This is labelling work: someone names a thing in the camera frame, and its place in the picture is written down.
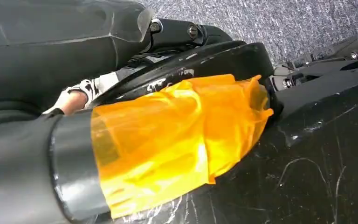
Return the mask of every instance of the white scuff mark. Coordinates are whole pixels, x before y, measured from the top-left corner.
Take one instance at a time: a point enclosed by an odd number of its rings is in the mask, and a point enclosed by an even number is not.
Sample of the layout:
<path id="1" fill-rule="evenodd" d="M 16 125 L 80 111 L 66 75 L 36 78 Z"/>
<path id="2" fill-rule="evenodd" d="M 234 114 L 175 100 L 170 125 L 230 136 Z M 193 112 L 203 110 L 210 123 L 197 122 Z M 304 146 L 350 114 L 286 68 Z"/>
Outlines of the white scuff mark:
<path id="1" fill-rule="evenodd" d="M 165 80 L 166 80 L 166 78 L 161 78 L 159 80 L 156 80 L 156 81 L 150 83 L 147 86 L 146 90 L 149 92 L 156 91 L 156 85 L 162 86 Z"/>
<path id="2" fill-rule="evenodd" d="M 323 125 L 323 120 L 320 120 L 317 123 L 315 123 L 314 125 L 306 127 L 304 130 L 308 133 L 313 133 L 317 129 L 321 128 L 322 125 Z"/>
<path id="3" fill-rule="evenodd" d="M 194 76 L 194 70 L 193 69 L 181 69 L 181 70 L 179 70 L 179 75 L 180 76 L 184 76 L 184 75 Z"/>
<path id="4" fill-rule="evenodd" d="M 192 204 L 193 204 L 194 216 L 195 216 L 195 222 L 196 222 L 196 224 L 198 224 L 197 209 L 195 208 L 195 204 L 194 204 L 194 201 L 193 201 L 193 195 L 190 195 L 190 197 L 191 197 L 191 202 L 192 202 Z"/>
<path id="5" fill-rule="evenodd" d="M 197 55 L 197 53 L 194 53 L 194 54 L 190 55 L 189 57 L 187 57 L 186 60 L 189 60 L 190 58 L 192 58 L 192 57 L 194 57 L 196 55 Z"/>
<path id="6" fill-rule="evenodd" d="M 186 219 L 188 215 L 189 215 L 189 194 L 186 194 L 185 217 L 182 224 L 186 224 Z"/>
<path id="7" fill-rule="evenodd" d="M 298 162 L 298 161 L 309 161 L 309 162 L 313 163 L 319 170 L 320 176 L 322 177 L 324 184 L 327 184 L 326 179 L 323 176 L 322 170 L 320 169 L 320 166 L 317 163 L 315 163 L 314 161 L 312 161 L 308 158 L 298 158 L 298 159 L 295 159 L 295 160 L 289 162 L 288 164 L 286 164 L 285 169 L 283 169 L 281 178 L 279 178 L 277 186 L 283 186 L 282 179 L 285 176 L 286 170 L 288 169 L 289 166 L 291 166 L 293 163 Z"/>
<path id="8" fill-rule="evenodd" d="M 216 221 L 216 215 L 215 215 L 215 209 L 213 208 L 213 203 L 212 203 L 212 197 L 211 197 L 211 194 L 209 194 L 209 202 L 210 202 L 210 204 L 211 204 L 211 209 L 212 209 L 213 220 L 214 220 L 215 224 L 217 224 L 217 221 Z"/>
<path id="9" fill-rule="evenodd" d="M 345 171 L 345 168 L 346 166 L 342 169 L 341 173 L 340 173 L 340 176 L 338 177 L 338 180 L 337 180 L 337 185 L 336 185 L 336 212 L 334 214 L 334 223 L 338 223 L 338 190 L 339 190 L 339 184 L 341 182 L 341 178 L 342 178 L 342 175 L 344 174 L 344 171 Z"/>
<path id="10" fill-rule="evenodd" d="M 169 217 L 169 219 L 164 224 L 169 224 L 169 223 L 171 223 L 173 221 L 173 219 L 175 218 L 175 213 L 178 210 L 180 203 L 182 202 L 182 197 L 183 196 L 180 196 L 179 201 L 176 204 L 176 207 L 174 208 L 173 211 L 171 211 L 171 216 Z"/>
<path id="11" fill-rule="evenodd" d="M 147 224 L 151 224 L 153 218 L 160 213 L 161 207 L 163 207 L 163 205 L 160 205 L 160 206 L 158 206 L 158 207 L 156 207 L 156 208 L 153 209 L 153 210 L 154 210 L 154 214 L 153 214 L 152 217 L 149 218 L 149 220 L 147 221 Z"/>

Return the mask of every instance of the screw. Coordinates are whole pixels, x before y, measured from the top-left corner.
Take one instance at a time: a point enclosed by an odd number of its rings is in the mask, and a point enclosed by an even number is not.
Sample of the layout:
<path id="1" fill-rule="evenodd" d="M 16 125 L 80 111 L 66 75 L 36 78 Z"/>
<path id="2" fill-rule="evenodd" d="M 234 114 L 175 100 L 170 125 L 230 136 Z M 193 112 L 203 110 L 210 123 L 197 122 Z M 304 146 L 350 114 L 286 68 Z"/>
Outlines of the screw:
<path id="1" fill-rule="evenodd" d="M 158 32 L 158 31 L 160 31 L 160 26 L 159 26 L 159 24 L 158 23 L 152 23 L 151 25 L 150 25 L 150 31 L 151 32 Z"/>
<path id="2" fill-rule="evenodd" d="M 357 58 L 358 58 L 358 54 L 357 54 L 356 52 L 352 52 L 352 53 L 351 53 L 351 58 L 352 58 L 353 60 L 357 59 Z"/>
<path id="3" fill-rule="evenodd" d="M 195 25 L 190 25 L 188 32 L 190 37 L 193 39 L 196 38 L 198 35 L 198 29 L 196 28 Z"/>

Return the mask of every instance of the gray carpet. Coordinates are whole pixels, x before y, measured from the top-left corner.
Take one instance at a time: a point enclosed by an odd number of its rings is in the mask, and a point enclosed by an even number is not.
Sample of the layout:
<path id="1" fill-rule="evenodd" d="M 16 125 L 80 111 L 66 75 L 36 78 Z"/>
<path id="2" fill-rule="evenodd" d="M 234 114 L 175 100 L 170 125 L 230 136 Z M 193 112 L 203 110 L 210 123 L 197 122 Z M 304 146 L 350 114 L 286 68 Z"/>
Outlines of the gray carpet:
<path id="1" fill-rule="evenodd" d="M 358 0 L 142 0 L 157 17 L 262 42 L 274 63 L 358 34 Z"/>

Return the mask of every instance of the black plastic part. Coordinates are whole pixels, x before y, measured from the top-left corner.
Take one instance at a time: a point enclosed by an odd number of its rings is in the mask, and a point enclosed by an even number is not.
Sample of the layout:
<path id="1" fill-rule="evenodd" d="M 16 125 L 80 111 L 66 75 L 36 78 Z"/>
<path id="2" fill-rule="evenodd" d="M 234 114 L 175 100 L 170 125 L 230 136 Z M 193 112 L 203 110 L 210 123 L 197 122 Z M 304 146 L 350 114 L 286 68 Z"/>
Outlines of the black plastic part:
<path id="1" fill-rule="evenodd" d="M 218 27 L 208 25 L 199 25 L 198 27 L 204 33 L 204 40 L 202 45 L 210 45 L 233 40 L 227 33 Z"/>
<path id="2" fill-rule="evenodd" d="M 55 189 L 67 217 L 75 221 L 95 219 L 95 215 L 109 211 L 92 148 L 91 113 L 63 117 L 52 135 Z"/>
<path id="3" fill-rule="evenodd" d="M 276 93 L 284 109 L 282 116 L 289 116 L 302 106 L 347 90 L 358 85 L 358 69 L 330 71 L 312 81 Z"/>
<path id="4" fill-rule="evenodd" d="M 196 27 L 194 23 L 169 19 L 159 20 L 162 29 L 160 32 L 152 34 L 151 48 L 148 53 L 156 54 L 167 50 L 175 50 L 175 47 L 180 50 L 187 44 L 194 45 L 193 47 L 197 45 L 188 32 L 190 26 Z"/>
<path id="5" fill-rule="evenodd" d="M 48 151 L 60 117 L 0 124 L 0 224 L 69 223 L 55 195 Z"/>
<path id="6" fill-rule="evenodd" d="M 273 73 L 262 43 L 218 43 L 167 58 L 131 74 L 96 98 L 90 107 L 135 99 L 193 77 L 233 74 L 236 80 L 245 80 Z"/>

